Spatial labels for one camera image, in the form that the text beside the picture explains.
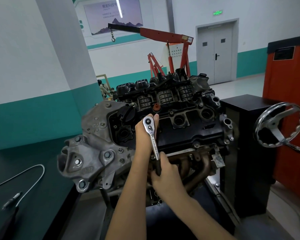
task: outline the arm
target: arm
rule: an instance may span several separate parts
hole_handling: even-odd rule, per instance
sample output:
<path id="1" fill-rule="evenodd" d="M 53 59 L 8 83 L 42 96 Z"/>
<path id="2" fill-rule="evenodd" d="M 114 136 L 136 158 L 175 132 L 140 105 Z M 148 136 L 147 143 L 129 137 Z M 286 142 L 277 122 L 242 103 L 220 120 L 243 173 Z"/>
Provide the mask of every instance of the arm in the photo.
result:
<path id="1" fill-rule="evenodd" d="M 159 116 L 154 116 L 155 128 Z M 150 136 L 142 121 L 136 125 L 136 152 L 123 191 L 114 210 L 106 240 L 146 239 L 146 186 L 149 158 L 152 152 Z"/>
<path id="2" fill-rule="evenodd" d="M 181 181 L 178 167 L 171 165 L 167 156 L 161 152 L 161 175 L 152 172 L 152 186 L 167 203 L 176 216 L 188 226 L 199 239 L 235 239 L 220 226 L 193 198 L 191 198 Z"/>

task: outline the chain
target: chain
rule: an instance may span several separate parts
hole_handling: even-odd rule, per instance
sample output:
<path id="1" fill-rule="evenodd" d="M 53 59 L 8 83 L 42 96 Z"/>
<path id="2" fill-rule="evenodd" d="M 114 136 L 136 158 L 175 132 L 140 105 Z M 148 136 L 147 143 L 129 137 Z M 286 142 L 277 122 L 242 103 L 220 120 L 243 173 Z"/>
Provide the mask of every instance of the chain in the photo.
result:
<path id="1" fill-rule="evenodd" d="M 112 41 L 112 42 L 115 42 L 115 41 L 116 41 L 116 39 L 115 39 L 115 37 L 113 36 L 112 29 L 110 29 L 110 31 L 111 31 L 111 41 Z"/>

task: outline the green exit sign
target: green exit sign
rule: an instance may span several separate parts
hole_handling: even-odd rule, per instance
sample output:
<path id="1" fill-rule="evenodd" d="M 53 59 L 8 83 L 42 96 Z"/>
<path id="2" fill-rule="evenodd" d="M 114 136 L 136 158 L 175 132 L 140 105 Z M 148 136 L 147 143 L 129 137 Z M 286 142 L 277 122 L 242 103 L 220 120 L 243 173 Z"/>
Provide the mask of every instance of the green exit sign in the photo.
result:
<path id="1" fill-rule="evenodd" d="M 213 13 L 214 16 L 217 16 L 217 15 L 220 15 L 220 14 L 222 14 L 222 10 L 215 11 L 215 12 Z"/>

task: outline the purple poster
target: purple poster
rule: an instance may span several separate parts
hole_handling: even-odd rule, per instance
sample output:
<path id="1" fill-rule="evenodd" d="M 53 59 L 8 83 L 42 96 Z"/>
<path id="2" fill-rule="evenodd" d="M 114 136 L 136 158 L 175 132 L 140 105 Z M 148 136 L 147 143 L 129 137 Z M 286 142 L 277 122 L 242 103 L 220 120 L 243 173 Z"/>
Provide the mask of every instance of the purple poster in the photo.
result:
<path id="1" fill-rule="evenodd" d="M 91 34 L 110 32 L 108 23 L 143 26 L 139 0 L 112 0 L 84 5 Z"/>

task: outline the chrome steering wheel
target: chrome steering wheel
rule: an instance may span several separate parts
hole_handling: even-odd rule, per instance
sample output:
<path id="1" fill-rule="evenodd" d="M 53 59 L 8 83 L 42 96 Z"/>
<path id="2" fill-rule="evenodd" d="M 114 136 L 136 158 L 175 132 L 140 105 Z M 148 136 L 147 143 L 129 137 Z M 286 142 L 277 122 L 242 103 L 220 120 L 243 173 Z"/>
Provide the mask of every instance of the chrome steering wheel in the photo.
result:
<path id="1" fill-rule="evenodd" d="M 286 107 L 286 106 L 290 106 L 292 108 L 287 109 L 281 113 L 278 113 L 277 115 L 275 115 L 273 117 L 270 115 L 276 109 L 279 109 L 281 107 Z M 294 113 L 297 113 L 297 112 L 299 112 L 299 114 L 300 114 L 300 106 L 296 105 L 296 104 L 287 103 L 287 102 L 278 103 L 278 104 L 272 105 L 271 107 L 267 108 L 259 116 L 259 118 L 257 119 L 257 121 L 254 125 L 253 136 L 254 136 L 255 140 L 263 147 L 274 148 L 274 147 L 286 145 L 286 146 L 289 146 L 292 149 L 294 149 L 296 152 L 300 153 L 300 147 L 298 147 L 296 145 L 292 145 L 290 143 L 290 141 L 293 138 L 295 138 L 300 132 L 300 116 L 299 116 L 299 124 L 296 127 L 296 131 L 292 132 L 289 137 L 285 138 L 278 128 L 278 125 L 279 125 L 279 122 L 281 119 L 283 119 L 284 117 L 287 117 L 289 115 L 292 115 Z M 278 142 L 275 144 L 267 144 L 267 143 L 264 143 L 262 140 L 260 140 L 259 131 L 262 130 L 263 128 L 269 129 L 270 132 L 276 137 Z"/>

